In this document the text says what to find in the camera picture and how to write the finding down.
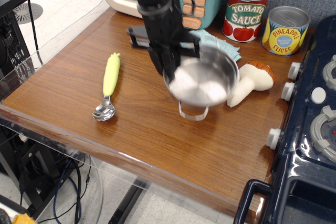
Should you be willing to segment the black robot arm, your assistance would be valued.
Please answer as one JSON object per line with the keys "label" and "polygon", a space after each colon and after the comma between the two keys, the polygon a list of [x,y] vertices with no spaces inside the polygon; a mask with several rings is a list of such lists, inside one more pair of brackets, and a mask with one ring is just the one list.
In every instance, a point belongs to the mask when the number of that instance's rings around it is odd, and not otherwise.
{"label": "black robot arm", "polygon": [[180,0],[137,2],[144,24],[128,28],[131,45],[147,49],[158,73],[173,79],[182,56],[200,56],[200,39],[183,27]]}

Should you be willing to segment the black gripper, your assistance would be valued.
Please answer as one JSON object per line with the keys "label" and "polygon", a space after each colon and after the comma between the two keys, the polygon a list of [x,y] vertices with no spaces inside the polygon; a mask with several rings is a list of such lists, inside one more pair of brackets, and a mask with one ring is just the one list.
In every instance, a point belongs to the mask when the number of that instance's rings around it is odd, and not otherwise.
{"label": "black gripper", "polygon": [[182,25],[179,6],[138,6],[143,25],[127,29],[133,47],[147,48],[150,58],[162,75],[174,78],[181,56],[199,57],[200,39]]}

